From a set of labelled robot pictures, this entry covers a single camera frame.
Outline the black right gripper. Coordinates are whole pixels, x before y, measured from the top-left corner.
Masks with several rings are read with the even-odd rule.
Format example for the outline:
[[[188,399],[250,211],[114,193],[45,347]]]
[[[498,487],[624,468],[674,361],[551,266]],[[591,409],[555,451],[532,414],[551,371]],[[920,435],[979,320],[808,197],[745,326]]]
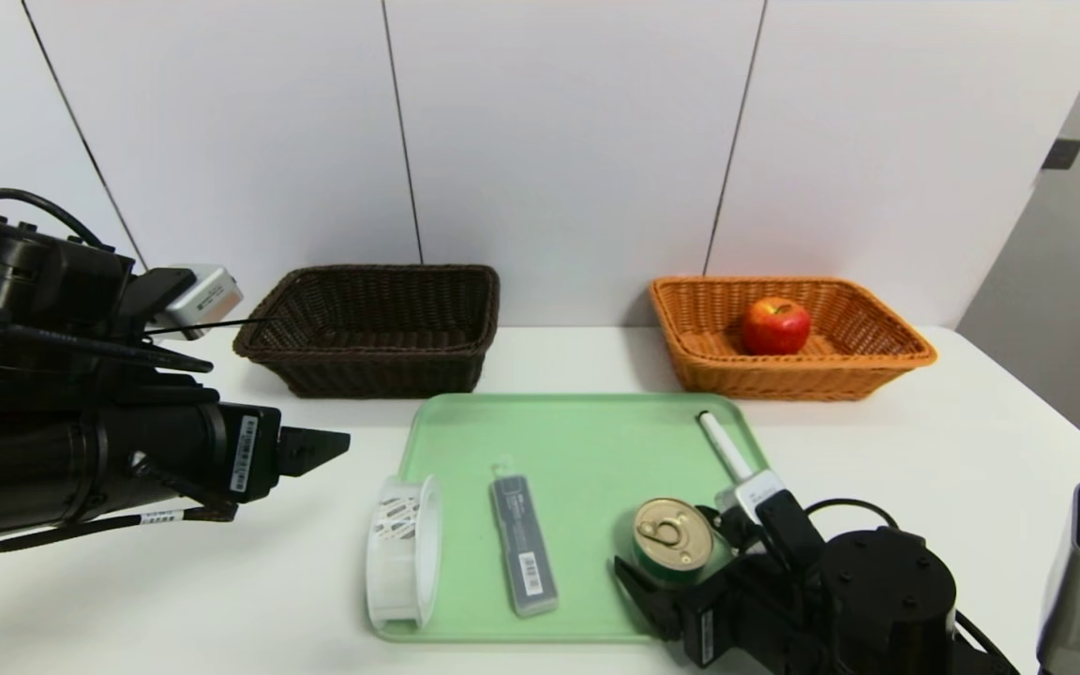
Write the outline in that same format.
[[[696,509],[733,554],[750,550],[750,517],[741,507]],[[699,667],[739,650],[772,674],[793,674],[791,638],[804,619],[804,576],[775,556],[734,557],[678,595],[621,556],[615,556],[613,572],[654,636],[681,640]]]

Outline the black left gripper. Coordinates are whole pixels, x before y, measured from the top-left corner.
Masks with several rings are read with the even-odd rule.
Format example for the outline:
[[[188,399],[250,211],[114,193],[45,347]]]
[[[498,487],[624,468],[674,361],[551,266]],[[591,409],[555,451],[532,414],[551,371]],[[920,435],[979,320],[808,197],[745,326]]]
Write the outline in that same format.
[[[175,497],[253,503],[269,494],[278,475],[303,477],[349,447],[349,433],[281,426],[281,414],[269,407],[222,402],[123,407],[114,410],[114,503]]]

